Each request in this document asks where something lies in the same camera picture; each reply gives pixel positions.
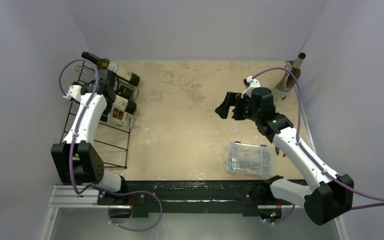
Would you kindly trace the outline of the dark green labelled wine bottle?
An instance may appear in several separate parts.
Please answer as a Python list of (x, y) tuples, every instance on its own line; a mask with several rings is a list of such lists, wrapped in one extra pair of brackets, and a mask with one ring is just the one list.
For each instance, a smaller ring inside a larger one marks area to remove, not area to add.
[(100, 58), (90, 52), (83, 51), (81, 57), (91, 61), (94, 65), (97, 66), (98, 69), (107, 69), (114, 73), (116, 73), (119, 77), (121, 77), (124, 81), (127, 81), (131, 85), (137, 87), (140, 83), (140, 77), (125, 69), (123, 66), (111, 61), (107, 58)]

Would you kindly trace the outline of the clear glass black-label bottle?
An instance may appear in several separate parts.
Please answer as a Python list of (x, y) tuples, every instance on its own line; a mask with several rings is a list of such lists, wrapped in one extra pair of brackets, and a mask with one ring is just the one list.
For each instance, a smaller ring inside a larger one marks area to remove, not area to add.
[[(95, 71), (81, 65), (76, 65), (74, 70), (80, 73), (83, 77), (90, 79), (91, 81), (95, 79)], [(116, 94), (126, 98), (131, 101), (135, 101), (139, 95), (139, 90), (136, 86), (128, 83), (126, 80), (123, 80), (118, 75), (115, 75), (117, 79), (117, 89), (115, 90)]]

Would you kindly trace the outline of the dark open-neck wine bottle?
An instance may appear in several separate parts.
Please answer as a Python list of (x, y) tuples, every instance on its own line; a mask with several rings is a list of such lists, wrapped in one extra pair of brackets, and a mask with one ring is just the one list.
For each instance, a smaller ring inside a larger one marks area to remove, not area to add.
[[(72, 85), (80, 85), (82, 87), (84, 84), (73, 82)], [(115, 101), (113, 103), (107, 103), (107, 108), (104, 110), (103, 113), (108, 114), (109, 111), (111, 110), (111, 108), (114, 107), (114, 108), (117, 108), (123, 112), (126, 112), (126, 113), (133, 115), (137, 109), (137, 104), (132, 100), (129, 100), (129, 99), (126, 99), (120, 95), (117, 95), (116, 92), (115, 92), (115, 94), (116, 94)]]

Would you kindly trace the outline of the clear square bottle gold cap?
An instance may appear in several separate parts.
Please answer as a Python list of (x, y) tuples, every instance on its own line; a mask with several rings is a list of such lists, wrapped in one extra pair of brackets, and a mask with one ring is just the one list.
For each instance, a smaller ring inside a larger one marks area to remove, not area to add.
[(135, 125), (135, 117), (132, 114), (115, 107), (112, 107), (108, 114), (103, 113), (100, 121), (128, 129), (133, 128)]

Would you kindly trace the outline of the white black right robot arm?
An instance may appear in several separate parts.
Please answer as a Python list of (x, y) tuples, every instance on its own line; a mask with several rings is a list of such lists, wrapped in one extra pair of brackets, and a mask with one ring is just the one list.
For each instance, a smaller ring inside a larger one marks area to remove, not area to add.
[(339, 175), (307, 146), (292, 122), (276, 111), (269, 88), (256, 87), (250, 94), (229, 91), (215, 113), (226, 119), (231, 107), (232, 118), (253, 121), (258, 132), (291, 160), (307, 183), (300, 185), (273, 177), (260, 191), (264, 202), (272, 204), (278, 199), (290, 202), (303, 208), (319, 226), (352, 209), (353, 179), (347, 174)]

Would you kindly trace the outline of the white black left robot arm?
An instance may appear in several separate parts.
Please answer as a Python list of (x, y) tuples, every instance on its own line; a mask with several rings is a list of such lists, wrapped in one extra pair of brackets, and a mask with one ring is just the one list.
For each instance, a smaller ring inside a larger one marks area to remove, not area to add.
[(70, 130), (50, 151), (63, 183), (91, 184), (110, 191), (110, 199), (122, 205), (129, 199), (128, 189), (122, 186), (123, 177), (105, 170), (94, 148), (99, 122), (116, 100), (118, 83), (115, 74), (108, 70), (99, 69), (97, 74), (97, 79), (84, 85), (73, 84), (64, 94), (65, 99), (78, 102), (79, 107)]

